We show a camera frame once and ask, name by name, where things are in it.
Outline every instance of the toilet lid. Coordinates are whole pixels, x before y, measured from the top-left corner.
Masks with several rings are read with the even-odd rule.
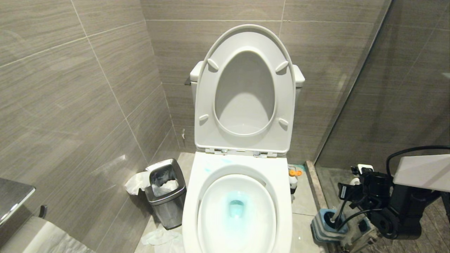
[[[198,210],[202,252],[269,253],[275,235],[274,203],[261,183],[233,174],[208,187]]]
[[[200,70],[195,144],[285,154],[295,105],[293,65],[270,30],[242,25],[224,33]]]

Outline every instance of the stainless steel trash can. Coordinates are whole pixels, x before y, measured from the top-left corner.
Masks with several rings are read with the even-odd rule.
[[[183,207],[186,198],[186,183],[180,166],[175,159],[168,159],[149,166],[150,184],[161,187],[169,180],[176,180],[178,187],[169,193],[159,195],[153,187],[145,188],[145,195],[156,216],[165,229],[173,229],[181,225]]]

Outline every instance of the tile floor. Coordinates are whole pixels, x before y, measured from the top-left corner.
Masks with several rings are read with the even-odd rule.
[[[189,176],[191,173],[192,164],[194,162],[193,153],[181,153],[177,161],[183,171],[184,179],[188,185],[189,190]],[[294,201],[292,203],[292,246],[291,253],[322,253],[326,252],[324,245],[317,245],[312,239],[310,223],[317,213],[313,195],[306,176],[305,169],[302,166],[295,166],[297,170],[302,170],[302,175],[298,177],[298,186],[294,194]],[[157,225],[153,217],[145,228],[144,235],[156,230]],[[174,231],[181,233],[181,227],[174,229]],[[138,243],[135,253],[154,253],[154,248],[151,245],[143,245]]]

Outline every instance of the shower floor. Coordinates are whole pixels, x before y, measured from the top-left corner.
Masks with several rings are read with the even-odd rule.
[[[328,208],[336,209],[339,205],[338,183],[348,184],[354,178],[348,169],[327,168],[316,166]],[[347,206],[344,215],[356,212]],[[442,199],[438,199],[425,209],[422,219],[422,235],[417,240],[380,239],[374,245],[366,248],[364,253],[441,253],[450,252],[450,225],[445,217]]]
[[[181,153],[177,161],[183,171],[184,179],[188,185],[189,190],[189,176],[194,162],[193,153]],[[314,198],[311,192],[308,177],[306,176],[303,166],[296,166],[297,170],[302,170],[302,175],[298,177],[298,186],[294,194],[294,201],[292,203],[292,246],[291,253],[322,253],[326,252],[323,245],[317,245],[312,239],[310,223],[317,213]],[[145,228],[143,235],[156,230],[157,224],[150,217],[150,220]],[[182,233],[181,227],[175,228],[174,231]],[[154,253],[152,245],[143,245],[138,243],[135,253]]]

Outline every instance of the toilet seat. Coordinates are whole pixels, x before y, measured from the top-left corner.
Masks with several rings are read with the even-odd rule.
[[[292,207],[282,156],[295,87],[286,48],[264,27],[234,27],[209,50],[196,90],[194,137],[203,152],[195,153],[184,203],[186,253],[289,252]],[[246,236],[228,226],[235,221]]]
[[[203,61],[196,98],[195,144],[200,150],[267,156],[289,150],[294,68],[270,30],[242,25],[224,33]]]

